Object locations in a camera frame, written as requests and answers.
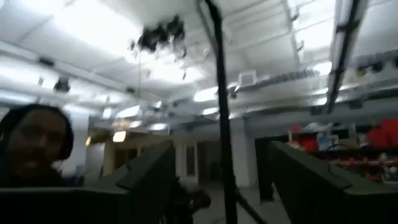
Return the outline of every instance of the air vent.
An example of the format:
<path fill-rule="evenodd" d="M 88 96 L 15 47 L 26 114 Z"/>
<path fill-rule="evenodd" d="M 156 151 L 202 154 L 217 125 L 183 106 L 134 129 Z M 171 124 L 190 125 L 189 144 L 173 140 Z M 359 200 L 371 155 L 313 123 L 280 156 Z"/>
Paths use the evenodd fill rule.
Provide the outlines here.
<path fill-rule="evenodd" d="M 257 82 L 256 71 L 248 71 L 239 74 L 239 86 L 253 85 Z"/>
<path fill-rule="evenodd" d="M 39 63 L 48 67 L 54 67 L 55 62 L 52 59 L 41 57 Z"/>

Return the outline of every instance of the black pole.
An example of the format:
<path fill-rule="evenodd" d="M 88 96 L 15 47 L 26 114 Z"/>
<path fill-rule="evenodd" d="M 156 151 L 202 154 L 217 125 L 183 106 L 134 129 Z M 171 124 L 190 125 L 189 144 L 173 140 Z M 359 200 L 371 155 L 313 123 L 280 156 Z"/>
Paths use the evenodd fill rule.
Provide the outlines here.
<path fill-rule="evenodd" d="M 238 189 L 236 189 L 236 200 L 242 206 L 243 209 L 256 221 L 258 224 L 268 224 L 261 216 L 250 207 L 248 201 L 241 195 Z"/>
<path fill-rule="evenodd" d="M 333 112 L 333 108 L 335 107 L 336 99 L 338 96 L 338 92 L 341 86 L 341 81 L 343 79 L 344 73 L 346 71 L 346 60 L 348 56 L 348 46 L 351 42 L 352 35 L 354 31 L 358 28 L 359 22 L 356 21 L 356 14 L 358 11 L 358 7 L 360 4 L 360 0 L 353 0 L 353 4 L 351 6 L 351 10 L 349 12 L 349 18 L 347 24 L 340 26 L 340 29 L 336 30 L 336 33 L 344 32 L 345 36 L 343 39 L 343 45 L 341 46 L 341 54 L 338 60 L 338 64 L 335 70 L 335 77 L 333 79 L 333 83 L 331 86 L 331 90 L 328 93 L 328 99 L 326 103 L 326 112 L 328 114 Z"/>
<path fill-rule="evenodd" d="M 235 197 L 236 184 L 233 170 L 231 128 L 229 126 L 229 108 L 226 91 L 223 31 L 221 28 L 222 19 L 217 7 L 210 0 L 205 1 L 209 7 L 209 12 L 213 19 L 217 43 L 217 82 L 218 104 L 220 107 L 221 154 L 223 156 L 221 163 L 223 166 L 224 178 L 225 219 L 227 224 L 237 224 L 238 214 L 236 213 Z"/>

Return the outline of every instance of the box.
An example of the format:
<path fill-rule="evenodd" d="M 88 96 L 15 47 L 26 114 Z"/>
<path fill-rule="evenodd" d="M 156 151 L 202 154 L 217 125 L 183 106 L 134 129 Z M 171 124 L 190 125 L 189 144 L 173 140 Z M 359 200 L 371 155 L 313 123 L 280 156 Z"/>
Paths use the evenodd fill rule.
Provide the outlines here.
<path fill-rule="evenodd" d="M 339 139 L 338 144 L 342 144 L 344 146 L 338 146 L 338 149 L 359 149 L 359 144 L 355 139 Z"/>

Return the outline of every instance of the black equipment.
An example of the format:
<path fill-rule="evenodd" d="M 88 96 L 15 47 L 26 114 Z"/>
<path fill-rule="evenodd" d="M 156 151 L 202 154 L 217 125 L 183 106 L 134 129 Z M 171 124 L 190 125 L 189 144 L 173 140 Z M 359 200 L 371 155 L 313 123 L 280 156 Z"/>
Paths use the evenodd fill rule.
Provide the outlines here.
<path fill-rule="evenodd" d="M 140 50 L 154 53 L 159 46 L 170 45 L 178 59 L 181 59 L 187 55 L 187 47 L 183 44 L 184 40 L 184 22 L 180 16 L 174 16 L 170 22 L 158 24 L 155 29 L 146 27 L 137 44 L 131 42 L 129 50 L 134 50 L 134 47 L 138 46 Z"/>
<path fill-rule="evenodd" d="M 69 78 L 67 77 L 60 77 L 56 84 L 54 85 L 54 91 L 60 92 L 60 93 L 68 93 L 70 90 L 70 85 L 69 85 Z"/>
<path fill-rule="evenodd" d="M 88 187 L 0 189 L 4 205 L 1 220 L 3 223 L 156 224 L 161 217 L 192 220 L 193 212 L 210 205 L 210 198 L 203 193 L 183 191 L 175 178 L 174 167 L 173 143 L 166 141 Z"/>
<path fill-rule="evenodd" d="M 398 190 L 332 166 L 281 142 L 267 164 L 294 223 L 395 223 Z"/>

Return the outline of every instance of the white ceiling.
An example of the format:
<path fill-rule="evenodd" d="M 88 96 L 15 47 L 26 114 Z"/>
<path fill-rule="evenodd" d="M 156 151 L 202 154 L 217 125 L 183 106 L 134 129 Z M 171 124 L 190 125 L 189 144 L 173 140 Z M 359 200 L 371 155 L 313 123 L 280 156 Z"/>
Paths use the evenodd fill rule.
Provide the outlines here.
<path fill-rule="evenodd" d="M 329 60 L 335 1 L 215 2 L 224 17 L 230 83 L 236 82 L 241 72 L 255 70 L 258 78 L 265 78 Z M 300 15 L 291 23 L 289 18 L 297 6 Z M 353 56 L 397 47 L 397 8 L 398 1 L 370 1 Z M 158 72 L 154 71 L 153 57 L 144 52 L 133 63 L 124 59 L 128 40 L 136 40 L 144 26 L 154 26 L 176 14 L 181 15 L 187 32 L 185 80 L 183 71 L 168 70 L 174 66 L 173 53 L 166 50 L 159 52 L 158 60 L 166 66 L 163 64 Z M 194 0 L 8 0 L 0 9 L 0 41 L 0 49 L 12 52 L 0 55 L 0 76 L 32 85 L 42 77 L 43 87 L 50 91 L 57 78 L 67 73 L 72 76 L 71 103 L 90 101 L 91 106 L 104 105 L 110 96 L 111 103 L 134 105 L 138 96 L 123 92 L 127 86 L 139 89 L 139 97 L 145 100 L 170 101 L 216 85 L 215 57 L 204 54 L 211 47 Z M 303 50 L 297 52 L 302 42 Z M 56 71 L 32 63 L 38 55 L 54 59 L 59 64 Z M 345 83 L 355 82 L 360 82 L 355 73 L 348 73 Z M 245 94 L 233 103 L 247 106 L 285 100 L 326 87 L 327 76 L 313 77 L 272 85 Z M 0 89 L 18 91 L 17 86 L 10 85 Z M 184 110 L 198 113 L 207 106 L 208 103 L 197 104 Z"/>

